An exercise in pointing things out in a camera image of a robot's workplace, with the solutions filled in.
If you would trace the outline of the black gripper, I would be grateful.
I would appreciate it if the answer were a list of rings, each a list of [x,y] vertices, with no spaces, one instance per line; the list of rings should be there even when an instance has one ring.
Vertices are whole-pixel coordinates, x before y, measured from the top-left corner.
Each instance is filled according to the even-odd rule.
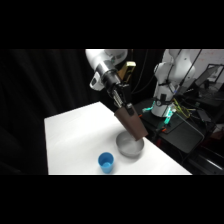
[[[108,95],[116,102],[117,107],[122,108],[122,106],[125,106],[129,116],[133,116],[133,105],[129,103],[129,85],[123,83],[115,70],[104,73],[101,81]]]

